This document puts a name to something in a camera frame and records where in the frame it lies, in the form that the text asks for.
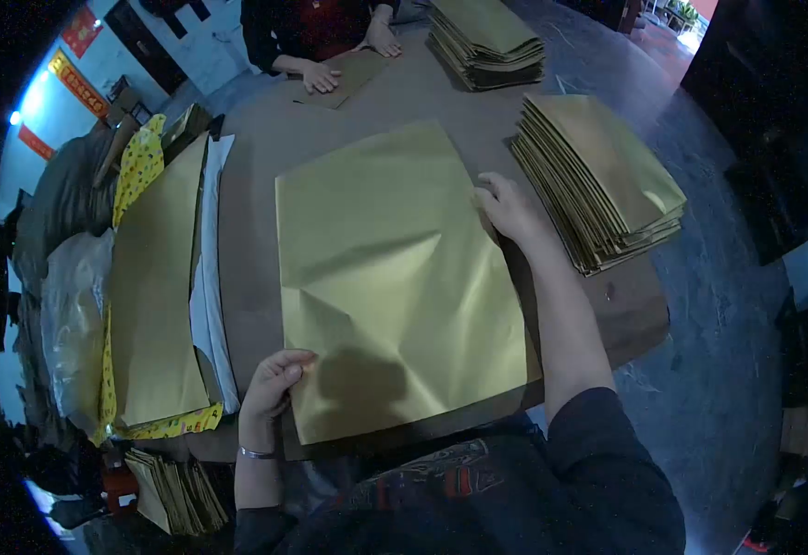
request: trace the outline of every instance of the hand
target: hand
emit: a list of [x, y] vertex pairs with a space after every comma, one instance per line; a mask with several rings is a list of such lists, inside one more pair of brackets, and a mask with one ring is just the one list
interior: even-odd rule
[[242, 414], [249, 418], [271, 419], [286, 407], [281, 402], [291, 385], [302, 378], [302, 368], [317, 355], [311, 351], [289, 349], [277, 351], [259, 363], [249, 383], [241, 405]]
[[367, 35], [355, 50], [363, 50], [368, 46], [386, 58], [397, 58], [401, 55], [401, 45], [389, 28], [389, 24], [378, 18], [370, 21]]
[[320, 93], [331, 93], [339, 86], [336, 78], [342, 74], [341, 71], [330, 69], [327, 64], [309, 61], [303, 68], [302, 83], [309, 94], [314, 93], [315, 90]]
[[555, 237], [554, 232], [530, 206], [528, 198], [521, 192], [517, 183], [498, 173], [487, 172], [478, 175], [487, 188], [477, 187], [475, 194], [481, 201], [490, 223], [501, 234], [518, 243], [521, 250], [537, 241], [547, 241]]

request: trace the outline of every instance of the doorway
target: doorway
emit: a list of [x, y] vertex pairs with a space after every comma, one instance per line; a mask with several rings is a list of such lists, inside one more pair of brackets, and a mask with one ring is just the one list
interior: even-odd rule
[[144, 26], [142, 18], [132, 9], [128, 0], [121, 0], [112, 7], [105, 16], [105, 23], [168, 95], [172, 96], [179, 85], [188, 79], [188, 75]]

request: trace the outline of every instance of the plastic bag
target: plastic bag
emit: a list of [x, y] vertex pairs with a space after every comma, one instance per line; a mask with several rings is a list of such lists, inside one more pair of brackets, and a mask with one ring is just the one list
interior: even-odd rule
[[99, 422], [102, 289], [111, 270], [114, 231], [77, 234], [49, 255], [40, 326], [43, 356], [61, 416], [91, 437]]

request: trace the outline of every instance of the silver bracelet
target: silver bracelet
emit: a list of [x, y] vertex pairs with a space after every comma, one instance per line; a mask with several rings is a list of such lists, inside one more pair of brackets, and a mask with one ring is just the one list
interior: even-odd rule
[[248, 450], [247, 448], [243, 447], [243, 445], [241, 445], [241, 455], [245, 456], [246, 458], [259, 459], [260, 461], [268, 461], [277, 458], [275, 453], [257, 453], [256, 451]]

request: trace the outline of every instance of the dark sleeve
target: dark sleeve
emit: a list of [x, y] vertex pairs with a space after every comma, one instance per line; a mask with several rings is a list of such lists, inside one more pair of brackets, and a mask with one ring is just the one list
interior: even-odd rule
[[549, 424], [547, 447], [553, 472], [598, 541], [615, 552], [685, 551], [678, 501], [616, 393], [598, 387], [569, 401]]
[[401, 4], [401, 0], [370, 0], [370, 8], [376, 10], [376, 6], [381, 4], [385, 4], [386, 6], [392, 7], [392, 17], [398, 15], [398, 6]]
[[296, 518], [277, 507], [241, 509], [234, 528], [234, 555], [271, 553], [294, 526]]
[[275, 76], [274, 61], [280, 56], [278, 41], [272, 37], [271, 6], [267, 0], [243, 0], [241, 4], [243, 42], [247, 45], [249, 63]]

